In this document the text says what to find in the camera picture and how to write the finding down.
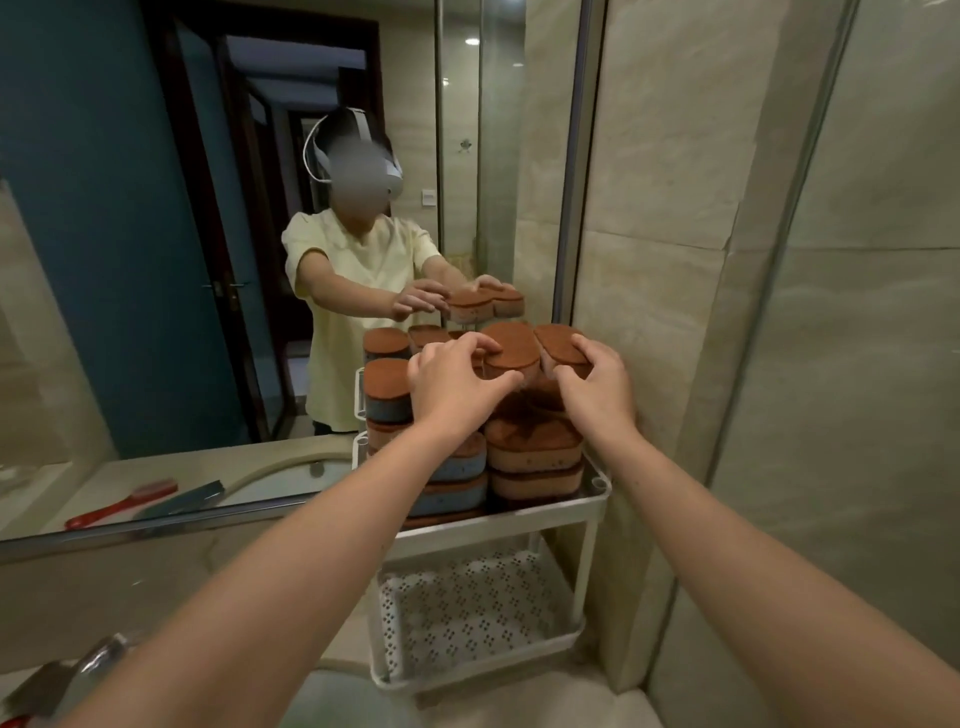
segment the hand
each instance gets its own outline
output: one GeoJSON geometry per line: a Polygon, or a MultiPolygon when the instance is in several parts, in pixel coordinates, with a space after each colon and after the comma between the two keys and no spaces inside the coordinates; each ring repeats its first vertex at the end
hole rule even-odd
{"type": "Polygon", "coordinates": [[[473,279],[472,282],[468,283],[468,287],[474,291],[479,288],[492,288],[494,291],[514,290],[510,283],[501,283],[498,279],[486,274],[473,279]]]}
{"type": "Polygon", "coordinates": [[[478,377],[470,363],[477,349],[503,351],[489,336],[471,331],[456,341],[427,344],[407,365],[414,420],[449,434],[454,448],[523,382],[521,372],[507,372],[490,380],[478,377]]]}
{"type": "Polygon", "coordinates": [[[586,379],[564,365],[554,369],[566,412],[574,426],[594,445],[636,427],[636,406],[630,375],[620,354],[599,341],[573,334],[573,345],[593,365],[586,379]]]}
{"type": "Polygon", "coordinates": [[[450,289],[442,283],[430,279],[415,280],[394,296],[390,303],[390,318],[405,321],[414,311],[449,313],[448,298],[450,289]]]}

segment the black hair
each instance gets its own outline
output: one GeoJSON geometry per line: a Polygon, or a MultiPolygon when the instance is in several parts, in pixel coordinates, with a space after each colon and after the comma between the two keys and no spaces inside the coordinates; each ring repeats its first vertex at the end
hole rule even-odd
{"type": "MultiPolygon", "coordinates": [[[[370,139],[391,154],[394,151],[390,143],[390,137],[383,131],[380,122],[369,111],[364,111],[367,116],[367,126],[370,127],[370,139]]],[[[334,141],[344,136],[359,136],[360,131],[357,128],[357,120],[353,111],[347,107],[337,107],[329,114],[326,119],[317,127],[317,133],[314,134],[313,143],[324,152],[330,151],[330,145],[334,141]]]]}

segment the yellow t-shirt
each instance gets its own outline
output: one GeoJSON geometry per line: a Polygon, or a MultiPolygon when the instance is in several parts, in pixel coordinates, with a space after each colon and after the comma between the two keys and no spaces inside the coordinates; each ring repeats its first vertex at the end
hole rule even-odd
{"type": "Polygon", "coordinates": [[[398,324],[392,319],[358,319],[320,308],[297,285],[300,259],[309,251],[321,251],[338,276],[399,293],[422,275],[427,258],[440,253],[430,235],[409,220],[380,215],[373,229],[359,239],[344,229],[331,209],[318,215],[298,212],[281,239],[287,250],[290,285],[313,314],[306,413],[334,431],[355,430],[359,422],[353,416],[353,379],[363,366],[364,332],[377,327],[405,330],[415,318],[398,324]]]}

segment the red object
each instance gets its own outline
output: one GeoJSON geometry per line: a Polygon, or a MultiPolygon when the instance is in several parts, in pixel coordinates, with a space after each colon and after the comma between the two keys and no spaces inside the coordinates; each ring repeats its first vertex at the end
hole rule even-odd
{"type": "Polygon", "coordinates": [[[156,483],[141,485],[123,500],[118,500],[112,505],[108,505],[107,507],[100,508],[96,511],[90,511],[89,513],[81,514],[80,516],[74,516],[72,519],[67,521],[63,527],[68,531],[75,531],[78,528],[86,528],[87,526],[96,523],[100,519],[104,519],[107,516],[112,516],[114,513],[120,513],[120,511],[126,511],[128,508],[135,508],[138,505],[143,505],[144,503],[150,503],[154,500],[160,500],[162,497],[167,497],[171,493],[176,493],[178,488],[179,486],[177,485],[177,481],[170,478],[166,480],[158,480],[156,483]]]}

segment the shirt sleeve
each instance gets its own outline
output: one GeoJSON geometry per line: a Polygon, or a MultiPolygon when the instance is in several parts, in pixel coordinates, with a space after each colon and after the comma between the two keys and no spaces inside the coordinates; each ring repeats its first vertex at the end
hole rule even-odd
{"type": "Polygon", "coordinates": [[[320,251],[327,257],[328,242],[324,236],[323,229],[317,222],[311,219],[310,215],[298,212],[294,215],[290,225],[283,231],[280,241],[287,251],[286,272],[287,279],[290,280],[290,287],[299,299],[309,298],[309,294],[302,285],[297,284],[297,268],[300,266],[300,259],[310,251],[320,251]]]}
{"type": "Polygon", "coordinates": [[[440,251],[430,239],[430,233],[421,228],[417,223],[406,222],[410,234],[410,248],[414,254],[414,270],[418,276],[423,275],[423,263],[434,255],[439,255],[440,251]]]}

